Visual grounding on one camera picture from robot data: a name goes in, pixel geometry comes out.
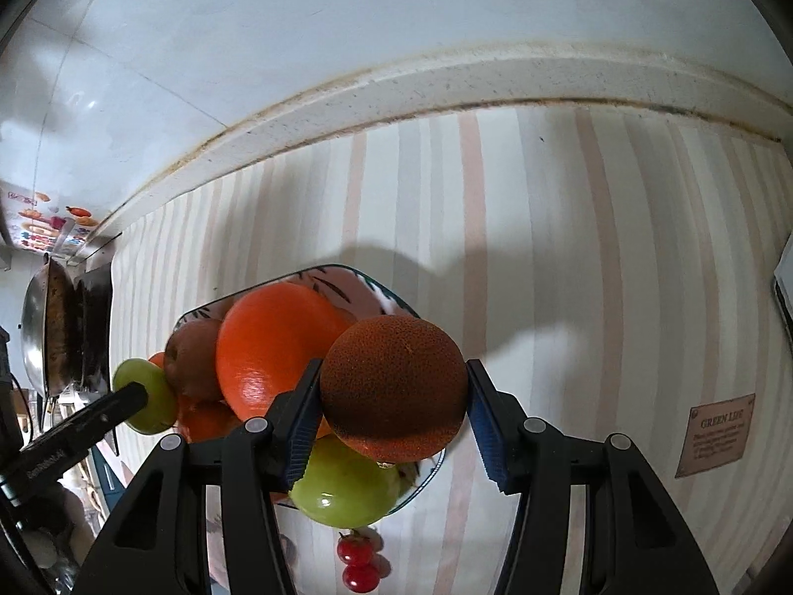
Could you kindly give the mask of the large orange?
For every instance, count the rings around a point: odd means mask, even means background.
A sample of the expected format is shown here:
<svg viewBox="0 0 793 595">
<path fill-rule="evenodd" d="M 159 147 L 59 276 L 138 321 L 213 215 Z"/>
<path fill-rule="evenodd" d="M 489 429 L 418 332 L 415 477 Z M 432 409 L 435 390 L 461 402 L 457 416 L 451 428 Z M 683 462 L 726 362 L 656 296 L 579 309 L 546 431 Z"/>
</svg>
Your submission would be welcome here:
<svg viewBox="0 0 793 595">
<path fill-rule="evenodd" d="M 219 387 L 236 417 L 265 415 L 354 322 L 316 290 L 290 282 L 236 301 L 221 323 L 215 355 Z"/>
</svg>

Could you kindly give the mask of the mandarin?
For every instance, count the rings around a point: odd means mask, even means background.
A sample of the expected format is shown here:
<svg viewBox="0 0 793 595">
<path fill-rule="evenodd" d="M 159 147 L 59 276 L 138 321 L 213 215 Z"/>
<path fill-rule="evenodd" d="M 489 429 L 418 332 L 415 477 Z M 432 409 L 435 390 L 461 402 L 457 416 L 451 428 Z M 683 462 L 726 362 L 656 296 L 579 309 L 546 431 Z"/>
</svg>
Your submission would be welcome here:
<svg viewBox="0 0 793 595">
<path fill-rule="evenodd" d="M 152 364 L 157 365 L 157 367 L 163 368 L 164 367 L 164 353 L 163 352 L 155 353 L 153 356 L 151 356 L 149 358 L 149 361 Z"/>
<path fill-rule="evenodd" d="M 200 443 L 224 438 L 242 422 L 226 403 L 217 400 L 195 402 L 180 396 L 175 427 L 188 443 Z"/>
</svg>

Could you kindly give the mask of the small dark orange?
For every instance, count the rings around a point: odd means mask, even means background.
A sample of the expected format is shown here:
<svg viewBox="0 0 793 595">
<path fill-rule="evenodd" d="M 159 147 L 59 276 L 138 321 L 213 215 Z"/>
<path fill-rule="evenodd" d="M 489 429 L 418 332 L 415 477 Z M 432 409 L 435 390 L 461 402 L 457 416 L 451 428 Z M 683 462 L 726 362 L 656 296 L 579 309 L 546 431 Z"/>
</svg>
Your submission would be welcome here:
<svg viewBox="0 0 793 595">
<path fill-rule="evenodd" d="M 334 434 L 382 464 L 408 464 L 445 449 L 464 422 L 468 375 L 454 340 L 404 316 L 359 321 L 321 366 L 323 413 Z"/>
</svg>

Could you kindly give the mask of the red cherry tomato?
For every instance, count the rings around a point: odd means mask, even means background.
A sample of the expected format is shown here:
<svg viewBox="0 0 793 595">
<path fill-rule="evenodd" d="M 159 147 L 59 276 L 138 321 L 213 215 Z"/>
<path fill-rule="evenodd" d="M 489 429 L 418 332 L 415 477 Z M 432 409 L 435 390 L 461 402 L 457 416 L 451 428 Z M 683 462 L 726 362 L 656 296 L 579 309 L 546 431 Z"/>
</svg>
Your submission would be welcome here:
<svg viewBox="0 0 793 595">
<path fill-rule="evenodd" d="M 374 564 L 347 565 L 343 571 L 343 583 L 355 594 L 368 594 L 378 588 L 380 574 Z"/>
<path fill-rule="evenodd" d="M 340 536 L 336 553 L 347 567 L 362 567 L 374 560 L 375 549 L 369 537 L 351 532 Z"/>
</svg>

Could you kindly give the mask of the steel wok with lid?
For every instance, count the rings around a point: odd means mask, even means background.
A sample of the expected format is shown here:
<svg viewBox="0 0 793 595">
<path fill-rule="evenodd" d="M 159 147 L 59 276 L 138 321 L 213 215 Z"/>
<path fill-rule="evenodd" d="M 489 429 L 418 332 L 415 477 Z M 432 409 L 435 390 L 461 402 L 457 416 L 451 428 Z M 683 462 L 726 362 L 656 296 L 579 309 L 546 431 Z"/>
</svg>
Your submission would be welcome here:
<svg viewBox="0 0 793 595">
<path fill-rule="evenodd" d="M 31 278 L 21 311 L 23 365 L 36 391 L 53 398 L 81 377 L 77 289 L 64 267 L 44 256 Z"/>
</svg>

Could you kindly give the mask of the striped cat print table mat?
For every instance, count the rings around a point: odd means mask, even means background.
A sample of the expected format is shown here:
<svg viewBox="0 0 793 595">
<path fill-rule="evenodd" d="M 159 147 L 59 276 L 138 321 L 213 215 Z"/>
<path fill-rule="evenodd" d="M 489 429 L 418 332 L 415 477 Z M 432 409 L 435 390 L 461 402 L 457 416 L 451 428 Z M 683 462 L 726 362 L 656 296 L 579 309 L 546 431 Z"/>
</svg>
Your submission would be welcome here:
<svg viewBox="0 0 793 595">
<path fill-rule="evenodd" d="M 722 593 L 792 514 L 772 294 L 792 165 L 721 123 L 602 106 L 426 116 L 218 178 L 122 231 L 110 358 L 194 307 L 341 262 L 566 434 L 637 443 Z"/>
</svg>

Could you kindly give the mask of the colourful wall stickers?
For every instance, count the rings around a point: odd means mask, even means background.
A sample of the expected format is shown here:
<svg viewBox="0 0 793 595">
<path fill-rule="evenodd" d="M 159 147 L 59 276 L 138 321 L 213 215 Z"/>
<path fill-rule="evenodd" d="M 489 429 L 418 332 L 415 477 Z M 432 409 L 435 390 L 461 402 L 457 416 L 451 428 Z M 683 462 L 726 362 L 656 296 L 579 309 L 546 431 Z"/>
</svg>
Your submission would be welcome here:
<svg viewBox="0 0 793 595">
<path fill-rule="evenodd" d="M 66 206 L 55 193 L 6 181 L 1 183 L 1 217 L 13 246 L 51 256 L 74 255 L 100 224 L 89 208 Z"/>
</svg>

